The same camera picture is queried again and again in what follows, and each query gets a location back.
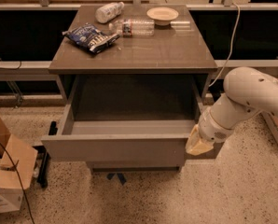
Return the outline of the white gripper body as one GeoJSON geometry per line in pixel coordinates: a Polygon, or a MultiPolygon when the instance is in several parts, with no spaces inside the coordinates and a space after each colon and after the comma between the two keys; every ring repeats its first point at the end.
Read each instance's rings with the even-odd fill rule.
{"type": "Polygon", "coordinates": [[[227,112],[207,107],[198,122],[202,139],[215,143],[223,143],[234,132],[235,123],[227,112]]]}

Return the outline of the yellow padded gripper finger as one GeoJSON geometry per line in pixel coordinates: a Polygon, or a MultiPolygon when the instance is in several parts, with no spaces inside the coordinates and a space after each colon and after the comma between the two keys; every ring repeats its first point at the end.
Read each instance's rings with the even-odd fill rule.
{"type": "Polygon", "coordinates": [[[196,124],[186,142],[187,154],[198,156],[204,154],[214,148],[214,138],[208,138],[202,134],[202,130],[198,124],[196,124]]]}

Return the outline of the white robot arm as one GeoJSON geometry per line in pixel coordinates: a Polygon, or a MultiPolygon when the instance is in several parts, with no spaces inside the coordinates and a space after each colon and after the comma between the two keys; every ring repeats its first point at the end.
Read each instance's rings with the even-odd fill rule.
{"type": "Polygon", "coordinates": [[[206,153],[214,144],[224,143],[242,121],[267,112],[278,118],[278,79],[250,67],[229,71],[223,82],[224,93],[207,107],[192,129],[186,152],[206,153]]]}

